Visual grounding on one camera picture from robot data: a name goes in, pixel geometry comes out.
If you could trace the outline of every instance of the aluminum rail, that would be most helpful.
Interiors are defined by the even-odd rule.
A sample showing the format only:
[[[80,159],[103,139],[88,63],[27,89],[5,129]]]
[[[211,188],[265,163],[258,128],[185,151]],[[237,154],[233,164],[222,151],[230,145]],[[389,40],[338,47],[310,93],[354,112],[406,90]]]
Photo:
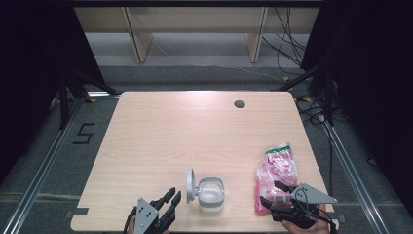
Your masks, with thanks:
[[[36,196],[39,193],[52,165],[55,162],[55,159],[64,143],[64,140],[69,132],[73,120],[76,117],[82,103],[83,99],[76,99],[71,110],[70,117],[65,125],[65,127],[57,132],[56,138],[52,143],[48,153],[45,156],[42,164],[37,170],[36,175],[31,180],[30,185],[23,194],[21,200],[19,201],[18,206],[16,207],[14,213],[11,215],[9,222],[7,223],[6,228],[3,231],[3,234],[17,234],[19,233],[24,221],[30,212],[31,207],[33,206]]]

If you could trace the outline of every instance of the pink packaging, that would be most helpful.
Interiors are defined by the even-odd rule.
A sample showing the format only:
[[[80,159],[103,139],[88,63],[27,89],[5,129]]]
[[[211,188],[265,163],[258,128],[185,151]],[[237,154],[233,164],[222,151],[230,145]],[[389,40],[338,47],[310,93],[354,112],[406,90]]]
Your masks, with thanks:
[[[289,143],[270,148],[264,155],[261,167],[257,169],[255,186],[255,211],[266,213],[268,209],[261,205],[260,196],[273,202],[274,206],[290,206],[289,193],[274,186],[280,181],[289,186],[297,186],[297,169]]]

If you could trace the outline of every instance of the black wire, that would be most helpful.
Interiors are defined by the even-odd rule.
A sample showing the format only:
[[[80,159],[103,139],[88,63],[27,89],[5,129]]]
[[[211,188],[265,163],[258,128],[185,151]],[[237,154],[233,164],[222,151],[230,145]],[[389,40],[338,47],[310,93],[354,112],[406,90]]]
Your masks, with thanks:
[[[280,16],[279,11],[277,10],[277,8],[276,8],[276,13],[277,13],[277,16],[278,16],[281,24],[282,24],[282,28],[284,29],[284,34],[283,34],[283,36],[282,36],[282,41],[280,42],[279,48],[277,49],[277,52],[278,52],[278,53],[277,53],[277,65],[279,66],[280,70],[283,71],[283,72],[286,73],[286,74],[300,75],[300,74],[297,74],[297,73],[292,73],[292,72],[285,71],[285,70],[282,69],[282,67],[280,66],[280,50],[281,50],[281,48],[282,48],[282,43],[283,43],[284,41],[286,41],[286,40],[285,40],[285,35],[287,35],[288,33],[287,33],[287,29],[286,29],[286,27],[285,27],[285,25],[284,25],[284,23],[283,23],[283,21],[282,21],[282,18],[281,18],[281,16]]]
[[[290,41],[287,41],[287,40],[284,40],[284,42],[286,42],[286,43],[288,43],[288,44],[294,44],[293,42],[290,42]],[[303,46],[295,45],[295,47],[297,47],[298,49],[301,49],[301,50],[303,50],[303,51],[306,50],[306,48],[303,47]]]
[[[298,52],[297,48],[294,46],[293,40],[292,40],[292,35],[291,35],[291,26],[289,25],[289,15],[291,13],[291,8],[286,9],[286,31],[287,31],[287,36],[289,38],[289,41],[291,42],[291,48],[292,52],[294,53],[295,57],[298,59],[298,57],[303,60],[301,57],[300,53]]]
[[[297,60],[296,58],[294,58],[294,57],[292,57],[291,55],[287,54],[286,52],[277,49],[277,48],[276,48],[275,46],[273,46],[270,42],[268,42],[267,39],[266,39],[264,36],[262,37],[262,39],[263,39],[273,50],[275,50],[275,51],[283,54],[285,57],[291,59],[295,64],[300,65],[300,61],[299,61],[299,60]]]
[[[303,95],[301,97],[297,97],[296,99],[304,98],[304,97],[310,97],[308,95]],[[332,135],[330,130],[326,126],[326,121],[325,118],[322,120],[319,118],[320,115],[323,115],[323,108],[316,106],[316,103],[319,100],[316,100],[315,98],[312,98],[314,101],[310,105],[308,109],[303,110],[299,104],[298,101],[296,102],[297,109],[299,111],[299,114],[306,114],[309,116],[308,119],[303,121],[303,124],[306,125],[307,123],[311,123],[312,125],[323,125],[325,130],[328,133],[328,148],[329,148],[329,171],[328,171],[328,190],[329,190],[329,195],[333,196],[333,182],[332,182],[332,175],[333,175],[333,142],[332,142]],[[313,110],[320,110],[317,113],[313,113]]]
[[[136,215],[136,207],[133,207],[133,209],[131,210],[131,213],[128,215],[127,222],[125,223],[123,234],[127,234],[129,223],[131,222],[131,219],[134,215]]]
[[[292,37],[292,35],[291,35],[291,26],[290,26],[290,24],[289,24],[289,16],[290,16],[290,13],[291,13],[291,8],[287,8],[287,9],[286,9],[286,24],[283,23],[282,18],[281,18],[281,16],[280,16],[279,11],[277,10],[277,8],[276,8],[276,13],[277,13],[277,16],[278,16],[281,24],[282,24],[282,28],[283,28],[283,30],[284,30],[284,35],[283,35],[283,37],[282,37],[282,41],[285,41],[285,42],[286,42],[286,40],[284,39],[284,36],[287,35],[288,38],[289,38],[289,43],[290,43],[291,46],[292,46],[292,51],[293,51],[295,57],[297,58],[297,60],[298,60],[298,57],[300,57],[300,59],[302,60],[301,54],[298,52],[297,46],[295,45],[295,43],[297,43],[297,41],[296,41],[296,40]]]
[[[323,217],[323,216],[320,216],[320,215],[318,215],[318,214],[313,214],[313,213],[310,211],[310,209],[309,209],[309,204],[308,204],[307,202],[306,202],[307,209],[304,209],[303,205],[302,205],[302,204],[298,201],[298,199],[297,199],[297,193],[298,193],[299,191],[302,191],[302,192],[304,193],[304,196],[305,196],[305,200],[306,200],[306,201],[308,201],[308,196],[307,196],[306,191],[305,191],[303,188],[298,189],[297,191],[295,191],[294,198],[295,198],[295,200],[297,201],[297,203],[298,203],[298,205],[300,206],[300,208],[303,209],[303,211],[304,211],[308,216],[315,217],[316,219],[322,220],[322,221],[330,224],[330,233],[331,233],[331,234],[338,234],[338,233],[337,233],[337,229],[336,229],[336,224],[333,222],[333,219],[331,218],[331,216],[330,216],[326,211],[323,211],[322,209],[317,208],[317,210],[318,210],[319,212],[323,212],[323,213],[327,216],[327,218],[325,218],[325,217]]]
[[[325,129],[327,130],[328,133],[328,147],[329,147],[329,153],[330,153],[330,170],[328,172],[328,190],[329,190],[329,195],[332,197],[333,196],[333,142],[332,142],[332,136],[330,130],[325,126],[325,123],[323,124]]]

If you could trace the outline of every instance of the human hand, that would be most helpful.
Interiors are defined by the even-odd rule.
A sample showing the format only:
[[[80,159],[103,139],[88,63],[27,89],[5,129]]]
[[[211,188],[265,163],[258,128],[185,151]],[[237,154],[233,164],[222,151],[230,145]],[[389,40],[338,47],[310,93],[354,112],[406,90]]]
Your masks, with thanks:
[[[325,204],[319,204],[318,207],[320,210],[325,211]],[[327,216],[323,212],[319,212],[319,215],[327,218]],[[329,234],[330,233],[328,229],[328,223],[320,219],[318,219],[317,222],[308,229],[299,228],[294,223],[286,221],[286,220],[282,221],[282,226],[285,227],[285,229],[287,229],[292,234]]]
[[[134,224],[136,223],[136,216],[133,216],[131,218],[131,221],[128,225],[128,232],[127,234],[133,234],[134,232]],[[166,230],[163,234],[169,234],[170,232],[168,230]]]

